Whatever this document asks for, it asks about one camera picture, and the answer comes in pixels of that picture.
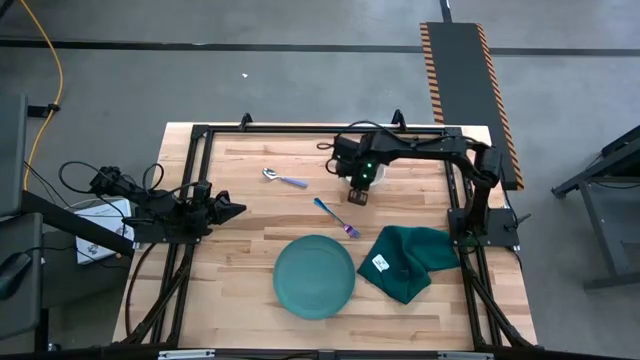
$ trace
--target green towel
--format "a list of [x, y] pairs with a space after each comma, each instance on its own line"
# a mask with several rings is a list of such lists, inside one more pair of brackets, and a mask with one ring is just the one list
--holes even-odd
[[408, 304], [431, 284], [429, 271], [459, 266], [449, 234], [425, 227], [386, 226], [358, 274]]

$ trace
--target wooden table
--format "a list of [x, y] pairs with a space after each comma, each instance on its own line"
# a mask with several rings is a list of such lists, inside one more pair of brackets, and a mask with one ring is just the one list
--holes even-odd
[[[180, 185], [192, 125], [167, 124], [158, 157], [166, 169], [163, 188]], [[486, 127], [464, 126], [462, 129], [466, 136], [490, 143]], [[459, 268], [431, 273], [433, 283], [408, 305], [389, 298], [360, 276], [356, 278], [351, 300], [328, 319], [304, 320], [278, 303], [272, 287], [273, 266], [280, 251], [298, 237], [322, 234], [337, 239], [349, 251], [357, 268], [385, 225], [447, 230], [446, 211], [450, 204], [442, 162], [394, 161], [387, 169], [385, 180], [370, 191], [367, 206], [361, 207], [346, 201], [348, 184], [325, 170], [330, 151], [316, 149], [318, 142], [331, 142], [332, 136], [215, 135], [208, 180], [213, 183], [215, 193], [228, 190], [231, 200], [246, 204], [248, 210], [216, 226], [196, 248], [181, 347], [472, 348]], [[194, 176], [198, 174], [200, 156], [196, 155]], [[301, 190], [280, 181], [269, 182], [261, 173], [265, 166], [279, 174], [305, 179], [309, 187]], [[314, 197], [322, 199], [338, 216], [353, 224], [363, 233], [362, 238], [349, 239], [341, 227], [313, 204]], [[464, 196], [460, 195], [460, 199], [464, 202]], [[491, 206], [501, 207], [503, 201], [501, 189], [494, 189]], [[156, 246], [142, 265], [132, 296], [134, 327], [158, 296], [167, 248]], [[523, 336], [535, 342], [515, 256], [501, 248], [487, 248], [486, 252], [497, 303]], [[136, 262], [139, 256], [140, 252], [136, 254]], [[478, 303], [483, 334], [489, 339], [486, 312], [479, 298]], [[123, 309], [124, 305], [114, 340], [124, 338]], [[169, 311], [165, 317], [165, 335], [171, 315]]]

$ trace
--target silver spoon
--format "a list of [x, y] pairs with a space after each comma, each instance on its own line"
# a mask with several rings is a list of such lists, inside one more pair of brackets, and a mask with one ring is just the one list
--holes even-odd
[[262, 169], [262, 174], [266, 176], [269, 180], [280, 179], [284, 182], [288, 182], [289, 184], [300, 186], [301, 188], [306, 188], [308, 186], [308, 184], [302, 180], [296, 180], [296, 179], [288, 178], [285, 176], [278, 176], [276, 171], [273, 169], [264, 168]]

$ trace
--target gray floor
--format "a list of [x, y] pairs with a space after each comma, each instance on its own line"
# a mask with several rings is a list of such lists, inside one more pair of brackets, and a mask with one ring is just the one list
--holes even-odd
[[[226, 43], [417, 45], [418, 22], [440, 19], [437, 0], [31, 0], [56, 38]], [[454, 20], [482, 23], [491, 46], [638, 47], [633, 0], [451, 0]], [[0, 34], [37, 37], [17, 4]], [[139, 177], [156, 159], [169, 121], [432, 122], [421, 55], [224, 52], [59, 52], [63, 111], [34, 163], [54, 184], [70, 159], [117, 164]], [[0, 49], [0, 92], [51, 101], [48, 50]], [[582, 200], [549, 189], [638, 125], [640, 58], [495, 58], [525, 175], [514, 207], [527, 292], [540, 344], [638, 357], [640, 286], [585, 293], [605, 275]], [[39, 120], [29, 120], [33, 138]], [[82, 186], [90, 173], [70, 172]], [[31, 187], [43, 194], [40, 186]], [[81, 198], [58, 186], [69, 200]], [[122, 289], [56, 312], [52, 338], [66, 347], [108, 343]], [[0, 351], [16, 351], [0, 344]]]

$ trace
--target green plastic plate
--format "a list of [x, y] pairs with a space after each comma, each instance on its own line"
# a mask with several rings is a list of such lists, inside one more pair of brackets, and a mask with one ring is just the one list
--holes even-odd
[[340, 311], [351, 298], [355, 282], [356, 272], [347, 250], [321, 235], [304, 236], [287, 245], [273, 272], [280, 304], [311, 320]]

